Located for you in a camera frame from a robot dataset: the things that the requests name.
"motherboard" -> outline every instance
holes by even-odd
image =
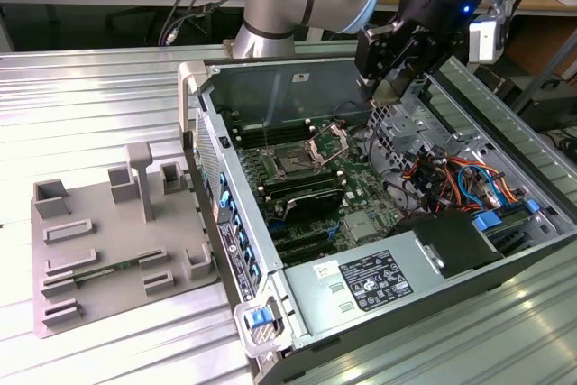
[[[329,118],[233,129],[244,174],[286,265],[382,239],[402,218],[355,130]]]

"metal workbench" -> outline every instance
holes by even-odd
[[[298,50],[353,53],[354,46],[337,41]],[[60,177],[74,188],[106,181],[105,169],[124,160],[124,144],[142,140],[151,143],[153,170],[166,160],[184,164],[177,66],[220,57],[218,47],[0,57],[0,378],[26,384],[252,382],[220,283],[48,339],[32,333],[32,183]],[[472,86],[466,94],[478,106],[487,104],[478,83],[458,70],[446,72],[455,84],[466,78],[459,86]],[[434,100],[457,130],[471,128],[446,96],[438,93]],[[577,200],[570,166],[551,162],[530,131],[511,128],[506,107],[483,110]],[[297,383],[576,383],[576,311],[577,243],[501,288],[310,371]]]

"power supply label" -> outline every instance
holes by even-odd
[[[389,250],[339,266],[357,306],[362,311],[382,307],[413,293]]]

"chip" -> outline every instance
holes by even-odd
[[[276,150],[277,165],[285,173],[293,173],[301,170],[311,170],[314,168],[313,161],[308,153],[302,149]]]
[[[347,215],[344,218],[344,223],[355,241],[360,241],[361,239],[377,234],[375,226],[364,211]]]

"blue latch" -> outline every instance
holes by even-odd
[[[225,191],[220,197],[220,207],[228,207],[228,203],[231,201],[230,191]]]
[[[244,261],[249,265],[254,261],[254,253],[252,252],[251,247],[246,249],[246,252],[244,253]]]
[[[480,214],[477,214],[477,217],[472,221],[482,231],[502,223],[501,219],[497,216],[497,214],[495,214],[494,211],[481,212]]]
[[[253,264],[251,267],[251,274],[252,277],[254,278],[254,282],[256,284],[259,284],[261,282],[261,270],[259,270],[259,265],[257,265],[256,263]]]
[[[531,211],[531,213],[536,214],[541,209],[541,206],[532,198],[529,198],[527,201],[527,209]]]
[[[244,230],[241,230],[238,233],[238,239],[241,242],[241,248],[244,250],[249,243],[249,238],[246,237],[246,233],[244,232]]]
[[[248,316],[249,327],[252,329],[271,324],[272,322],[274,322],[274,317],[268,307],[255,310]]]

